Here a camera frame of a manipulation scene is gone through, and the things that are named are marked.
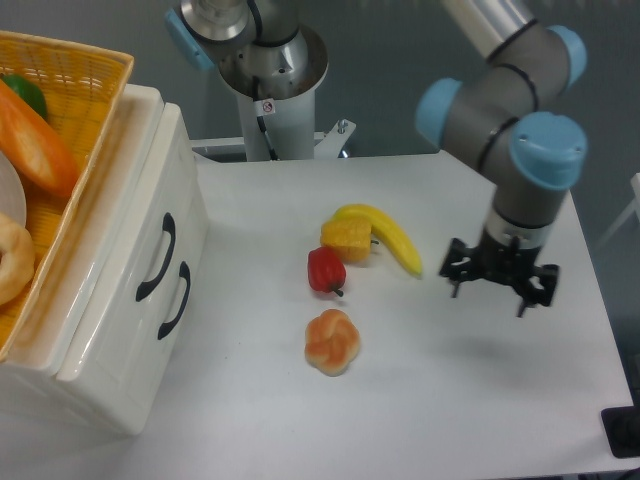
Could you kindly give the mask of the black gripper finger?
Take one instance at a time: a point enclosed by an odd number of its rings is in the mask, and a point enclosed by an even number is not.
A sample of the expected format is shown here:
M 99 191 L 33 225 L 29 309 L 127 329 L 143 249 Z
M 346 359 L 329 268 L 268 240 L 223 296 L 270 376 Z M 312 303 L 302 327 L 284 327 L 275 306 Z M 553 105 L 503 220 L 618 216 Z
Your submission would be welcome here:
M 516 317 L 522 318 L 529 308 L 537 305 L 549 307 L 559 281 L 559 266 L 545 264 L 533 266 L 530 271 L 519 275 L 514 283 L 514 291 L 521 297 Z
M 456 298 L 460 286 L 480 278 L 480 263 L 476 248 L 469 247 L 458 238 L 453 238 L 440 266 L 439 275 L 446 278 L 452 287 L 451 298 Z

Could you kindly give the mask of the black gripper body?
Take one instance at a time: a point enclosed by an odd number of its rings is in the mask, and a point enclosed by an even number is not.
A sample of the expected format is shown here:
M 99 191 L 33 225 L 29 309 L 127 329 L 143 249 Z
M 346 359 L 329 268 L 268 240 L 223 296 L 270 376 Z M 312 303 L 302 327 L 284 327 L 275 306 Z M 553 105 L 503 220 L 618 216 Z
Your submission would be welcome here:
M 537 290 L 533 278 L 541 250 L 541 245 L 531 247 L 519 236 L 498 240 L 489 227 L 484 226 L 470 257 L 469 279 L 487 280 L 514 290 Z

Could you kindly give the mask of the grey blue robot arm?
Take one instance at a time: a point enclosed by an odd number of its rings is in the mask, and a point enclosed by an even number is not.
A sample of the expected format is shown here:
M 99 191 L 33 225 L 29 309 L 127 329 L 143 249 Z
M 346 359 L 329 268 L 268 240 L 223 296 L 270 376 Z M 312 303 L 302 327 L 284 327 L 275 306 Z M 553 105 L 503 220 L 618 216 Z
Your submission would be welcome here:
M 488 64 L 464 85 L 434 82 L 416 130 L 493 183 L 479 242 L 453 240 L 440 273 L 454 287 L 484 279 L 513 289 L 522 309 L 549 306 L 559 279 L 537 258 L 588 150 L 581 127 L 547 104 L 582 75 L 580 37 L 542 27 L 520 1 L 448 1 L 445 9 Z M 201 70 L 217 69 L 235 94 L 250 161 L 335 158 L 339 122 L 315 136 L 315 91 L 328 68 L 322 40 L 290 1 L 183 1 L 165 16 L 174 44 Z

